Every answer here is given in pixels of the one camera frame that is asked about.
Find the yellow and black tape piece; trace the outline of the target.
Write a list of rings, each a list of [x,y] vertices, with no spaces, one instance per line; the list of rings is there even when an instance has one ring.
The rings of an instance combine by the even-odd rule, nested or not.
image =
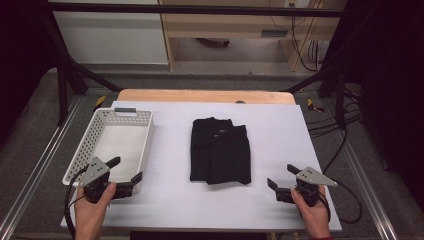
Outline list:
[[[93,110],[93,111],[95,111],[95,110],[97,110],[98,108],[102,107],[102,105],[103,105],[103,103],[104,103],[105,99],[106,99],[106,96],[105,96],[105,95],[103,95],[103,96],[99,96],[99,98],[97,99],[97,101],[96,101],[96,103],[95,103],[95,107],[94,107],[94,110]]]
[[[314,102],[312,99],[307,99],[307,107],[309,111],[316,111],[316,112],[325,112],[325,109],[323,107],[316,107],[314,105]]]

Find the white cabinet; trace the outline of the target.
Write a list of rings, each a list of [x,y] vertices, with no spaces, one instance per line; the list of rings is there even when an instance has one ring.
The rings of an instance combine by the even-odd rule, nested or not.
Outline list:
[[[84,64],[168,63],[159,14],[54,12],[66,47]]]

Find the person's right hand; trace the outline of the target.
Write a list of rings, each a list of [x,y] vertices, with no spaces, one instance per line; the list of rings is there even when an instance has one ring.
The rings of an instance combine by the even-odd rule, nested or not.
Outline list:
[[[300,214],[305,224],[328,224],[331,217],[331,211],[328,209],[328,203],[325,199],[325,188],[319,187],[319,198],[318,202],[314,206],[309,206],[303,196],[294,188],[290,189],[291,197],[294,204],[300,211]]]

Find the black garment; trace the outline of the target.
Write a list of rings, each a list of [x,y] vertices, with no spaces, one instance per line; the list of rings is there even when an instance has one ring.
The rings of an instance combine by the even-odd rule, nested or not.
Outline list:
[[[245,125],[231,119],[196,119],[190,141],[191,181],[208,185],[251,183],[251,149]]]

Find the light wooden desk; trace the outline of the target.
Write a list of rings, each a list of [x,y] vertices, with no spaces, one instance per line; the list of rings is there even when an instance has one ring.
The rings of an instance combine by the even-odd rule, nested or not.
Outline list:
[[[241,6],[269,8],[345,8],[347,0],[158,0],[160,5]],[[259,39],[264,29],[285,29],[288,34],[277,39],[281,44],[289,69],[298,70],[306,59],[307,45],[313,41],[332,39],[339,20],[337,18],[301,16],[253,16],[164,14],[165,35],[169,38],[227,38]]]

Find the aluminium floor rail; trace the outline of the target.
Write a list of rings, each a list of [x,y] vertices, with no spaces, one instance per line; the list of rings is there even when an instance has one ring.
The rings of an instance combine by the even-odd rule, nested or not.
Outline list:
[[[337,131],[337,136],[343,142],[342,149],[347,158],[352,175],[357,183],[361,196],[367,207],[381,240],[399,240],[394,227],[389,220],[371,182],[363,170],[358,157],[348,139],[343,140],[347,132]]]
[[[69,126],[80,106],[82,97],[75,97],[68,107],[68,116],[63,120],[60,126],[57,126],[50,138],[43,153],[39,157],[37,164],[29,175],[25,185],[8,211],[5,219],[0,224],[0,240],[9,240],[19,223],[24,211],[31,201],[36,189],[39,186],[51,160],[53,159],[62,139],[64,138]]]

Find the white perforated plastic basket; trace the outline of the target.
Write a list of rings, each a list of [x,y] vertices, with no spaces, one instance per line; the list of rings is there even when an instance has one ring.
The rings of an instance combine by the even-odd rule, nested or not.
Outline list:
[[[143,172],[148,161],[154,131],[153,113],[136,108],[99,108],[62,179],[64,185],[95,157],[107,162],[119,157],[121,162],[110,170],[110,180],[129,182]]]

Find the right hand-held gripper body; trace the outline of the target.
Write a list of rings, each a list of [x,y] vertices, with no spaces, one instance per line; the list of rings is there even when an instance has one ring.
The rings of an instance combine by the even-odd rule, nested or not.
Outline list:
[[[332,180],[312,167],[306,167],[294,175],[296,177],[295,189],[303,196],[309,206],[314,206],[318,202],[320,185],[338,186],[335,180]]]

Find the white foam board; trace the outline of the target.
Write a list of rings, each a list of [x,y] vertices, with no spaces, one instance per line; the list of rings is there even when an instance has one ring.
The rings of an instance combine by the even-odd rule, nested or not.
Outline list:
[[[109,108],[153,113],[154,131],[143,178],[129,198],[114,200],[104,221],[110,228],[156,231],[286,232],[300,230],[296,207],[277,201],[267,185],[295,184],[286,169],[318,168],[301,109],[297,105],[125,102]],[[190,176],[190,140],[196,119],[231,119],[245,125],[251,149],[248,185],[208,185]]]

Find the dark curtain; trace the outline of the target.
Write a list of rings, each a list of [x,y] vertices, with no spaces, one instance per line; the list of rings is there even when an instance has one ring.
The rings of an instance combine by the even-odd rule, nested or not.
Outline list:
[[[350,0],[364,12],[348,78],[386,159],[424,211],[424,0]]]
[[[31,0],[0,0],[0,147],[54,66]]]

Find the grey power strip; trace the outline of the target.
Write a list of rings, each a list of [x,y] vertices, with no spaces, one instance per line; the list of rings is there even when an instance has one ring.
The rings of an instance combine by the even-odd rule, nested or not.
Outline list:
[[[263,38],[284,38],[288,34],[288,31],[285,29],[264,29],[261,31],[261,36]]]

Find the person's left hand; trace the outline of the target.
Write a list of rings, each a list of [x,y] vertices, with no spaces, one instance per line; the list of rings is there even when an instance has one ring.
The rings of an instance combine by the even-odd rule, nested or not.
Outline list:
[[[79,187],[77,197],[79,200],[75,203],[76,225],[89,226],[99,224],[102,225],[107,208],[116,191],[116,183],[112,182],[100,197],[97,203],[91,203],[85,199],[84,190]]]

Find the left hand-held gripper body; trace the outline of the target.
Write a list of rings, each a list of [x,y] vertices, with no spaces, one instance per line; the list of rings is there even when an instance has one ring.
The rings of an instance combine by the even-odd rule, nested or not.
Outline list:
[[[110,184],[109,177],[112,168],[109,168],[106,163],[98,157],[94,157],[79,182],[79,185],[84,190],[85,199],[91,203],[97,203],[106,187]],[[113,199],[131,197],[133,195],[133,187],[134,185],[131,181],[117,183]]]

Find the black metal frame stand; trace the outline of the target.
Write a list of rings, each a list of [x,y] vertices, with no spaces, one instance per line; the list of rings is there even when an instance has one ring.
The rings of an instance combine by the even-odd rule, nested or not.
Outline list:
[[[37,17],[46,34],[46,48],[52,57],[57,70],[59,126],[64,124],[69,113],[67,86],[70,86],[77,95],[85,95],[88,91],[88,86],[83,80],[83,77],[88,77],[112,92],[120,92],[122,90],[121,87],[96,75],[94,72],[83,67],[72,58],[51,11],[39,10],[37,12]]]
[[[324,66],[319,72],[308,77],[306,80],[289,87],[286,89],[288,93],[296,93],[310,84],[320,81],[321,85],[318,89],[318,96],[320,98],[329,98],[330,94],[336,93],[336,110],[335,119],[338,126],[342,129],[346,129],[345,117],[344,117],[344,89],[345,89],[345,74],[340,64],[332,63],[328,66]]]

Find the wooden board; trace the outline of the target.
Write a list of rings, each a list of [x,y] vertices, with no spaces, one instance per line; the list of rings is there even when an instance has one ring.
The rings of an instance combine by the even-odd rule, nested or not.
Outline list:
[[[230,90],[125,89],[119,93],[117,100],[282,105],[296,104],[294,96],[287,92]]]

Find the black metal frame bar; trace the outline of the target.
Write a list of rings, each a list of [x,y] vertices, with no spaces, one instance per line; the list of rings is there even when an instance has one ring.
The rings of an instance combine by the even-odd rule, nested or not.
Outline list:
[[[339,18],[349,15],[344,10],[308,8],[269,8],[241,6],[199,5],[149,5],[106,3],[47,2],[44,7],[51,11],[99,12],[99,13],[146,13],[146,14],[208,14],[208,15],[253,15],[253,16],[301,16]]]

